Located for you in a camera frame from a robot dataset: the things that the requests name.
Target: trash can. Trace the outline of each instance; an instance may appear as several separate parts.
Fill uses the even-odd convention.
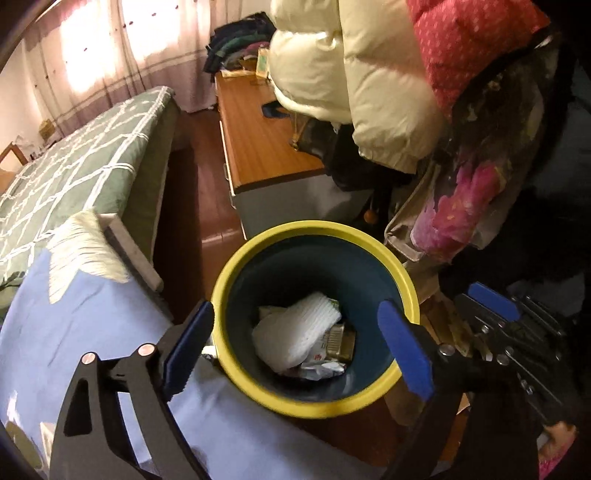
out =
[[[256,355],[252,329],[258,307],[288,307],[321,291],[338,300],[356,330],[346,372],[327,380],[282,377]],[[418,298],[400,261],[369,235],[339,223],[305,220],[271,228],[228,261],[213,290],[213,340],[229,378],[249,397],[278,413],[320,419],[359,410],[400,379],[376,318],[393,299],[419,323]]]

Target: yellow rim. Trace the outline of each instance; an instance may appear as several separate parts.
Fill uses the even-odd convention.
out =
[[[284,415],[309,419],[336,417],[364,408],[382,397],[400,379],[401,373],[396,362],[371,385],[351,397],[331,402],[302,402],[281,397],[258,385],[236,361],[225,334],[224,305],[235,278],[244,265],[266,247],[299,235],[327,235],[347,240],[377,258],[390,272],[398,286],[404,314],[412,323],[420,322],[417,293],[408,273],[399,260],[376,239],[369,235],[339,223],[321,220],[304,220],[286,223],[271,228],[242,246],[228,261],[217,278],[213,289],[212,303],[216,320],[213,326],[213,341],[223,369],[230,379],[246,395],[261,405]]]

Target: light blue sheet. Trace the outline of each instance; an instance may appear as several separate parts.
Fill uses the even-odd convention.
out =
[[[49,260],[47,250],[37,258],[0,332],[0,419],[6,423],[16,395],[20,426],[40,451],[39,424],[57,422],[85,352],[102,359],[127,356],[159,340],[170,325],[133,279],[118,284],[79,271],[63,298],[50,304]],[[123,400],[138,461],[148,465],[131,402]],[[370,480],[383,472],[255,404],[204,359],[170,407],[213,480]]]

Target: red polka dot fabric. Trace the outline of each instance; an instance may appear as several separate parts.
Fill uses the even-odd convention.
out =
[[[530,0],[407,0],[427,78],[439,107],[452,107],[470,80],[525,47],[550,20]]]

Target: green bedspread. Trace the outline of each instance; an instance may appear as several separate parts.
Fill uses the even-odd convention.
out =
[[[115,105],[18,173],[0,197],[0,309],[70,215],[94,208],[121,216],[150,134],[173,93],[156,87]]]

